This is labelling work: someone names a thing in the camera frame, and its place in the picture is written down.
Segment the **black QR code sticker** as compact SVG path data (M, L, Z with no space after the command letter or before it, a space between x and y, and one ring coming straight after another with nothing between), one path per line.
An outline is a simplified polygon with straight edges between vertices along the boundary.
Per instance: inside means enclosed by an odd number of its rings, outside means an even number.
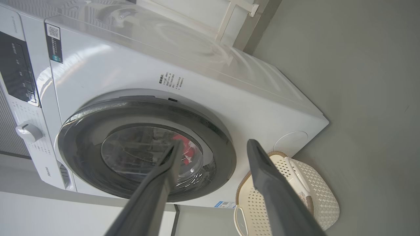
M44 23L49 59L63 63L60 28Z

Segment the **white front-load washing machine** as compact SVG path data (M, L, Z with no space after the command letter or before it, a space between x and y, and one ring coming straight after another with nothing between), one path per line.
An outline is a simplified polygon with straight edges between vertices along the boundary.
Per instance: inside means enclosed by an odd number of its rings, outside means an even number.
M44 23L60 28L63 63L49 59ZM217 119L237 164L218 190L172 203L195 207L235 202L250 170L249 139L272 152L282 136L303 131L308 143L329 123L276 66L125 0L0 0L0 31L27 43L40 107L9 95L1 73L0 88L16 126L30 122L43 133L23 140L39 178L65 191L124 199L75 176L60 155L63 124L90 103L170 98Z

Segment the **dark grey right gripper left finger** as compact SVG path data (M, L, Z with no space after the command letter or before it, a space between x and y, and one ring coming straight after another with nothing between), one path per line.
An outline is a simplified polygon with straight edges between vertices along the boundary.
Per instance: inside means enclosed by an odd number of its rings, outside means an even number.
M179 177L183 148L182 140L169 146L104 236L158 236L165 204Z

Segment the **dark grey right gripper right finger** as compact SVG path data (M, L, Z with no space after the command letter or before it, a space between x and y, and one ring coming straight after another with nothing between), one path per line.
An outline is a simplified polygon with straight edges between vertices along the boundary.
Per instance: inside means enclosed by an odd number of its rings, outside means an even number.
M273 236L326 236L257 140L246 150L253 183L264 197Z

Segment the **round white filter cover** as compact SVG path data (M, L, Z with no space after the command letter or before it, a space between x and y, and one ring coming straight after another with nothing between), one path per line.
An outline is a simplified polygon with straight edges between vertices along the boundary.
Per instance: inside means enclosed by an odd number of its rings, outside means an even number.
M295 131L282 136L273 147L273 151L280 151L288 157L293 157L308 141L308 134L303 131Z

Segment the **white washing machine dial knob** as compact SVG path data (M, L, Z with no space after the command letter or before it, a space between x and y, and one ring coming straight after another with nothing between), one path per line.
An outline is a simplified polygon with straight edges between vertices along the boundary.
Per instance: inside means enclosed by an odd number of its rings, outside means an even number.
M15 127L15 131L24 141L34 143L43 137L41 130L30 122L23 122Z

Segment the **cream perforated laundry basket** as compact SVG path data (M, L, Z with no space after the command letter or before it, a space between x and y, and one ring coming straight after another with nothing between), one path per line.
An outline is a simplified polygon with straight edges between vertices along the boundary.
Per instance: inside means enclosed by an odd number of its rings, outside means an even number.
M321 175L310 165L280 151L272 151L268 156L321 229L331 227L339 218L340 208ZM254 187L250 172L237 188L233 219L240 236L272 236L264 197Z

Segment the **black washing machine display panel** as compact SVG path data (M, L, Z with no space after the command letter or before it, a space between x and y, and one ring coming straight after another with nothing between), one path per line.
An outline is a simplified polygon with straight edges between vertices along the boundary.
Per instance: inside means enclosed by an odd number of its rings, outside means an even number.
M1 31L0 73L9 95L40 107L27 43Z

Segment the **red and white garment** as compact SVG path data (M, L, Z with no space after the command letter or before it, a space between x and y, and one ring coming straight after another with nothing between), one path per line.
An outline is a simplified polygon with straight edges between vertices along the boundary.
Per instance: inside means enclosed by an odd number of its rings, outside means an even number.
M176 134L173 137L173 140L182 140L183 142L183 163L188 165L192 162L193 156L195 155L195 145L188 138Z

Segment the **white metal railing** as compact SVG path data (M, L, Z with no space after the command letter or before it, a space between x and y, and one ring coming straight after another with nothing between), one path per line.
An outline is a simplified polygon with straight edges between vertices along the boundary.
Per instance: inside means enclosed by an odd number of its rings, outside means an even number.
M216 42L233 45L258 0L132 0L135 4L188 26Z

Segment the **dark round glass washer door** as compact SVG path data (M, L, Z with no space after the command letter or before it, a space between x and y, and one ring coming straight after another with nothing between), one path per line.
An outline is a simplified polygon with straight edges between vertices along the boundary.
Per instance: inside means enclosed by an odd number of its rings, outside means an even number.
M92 187L129 199L180 134L195 154L179 169L170 203L194 200L221 188L237 165L223 125L177 100L125 96L90 103L63 124L57 145L71 171Z

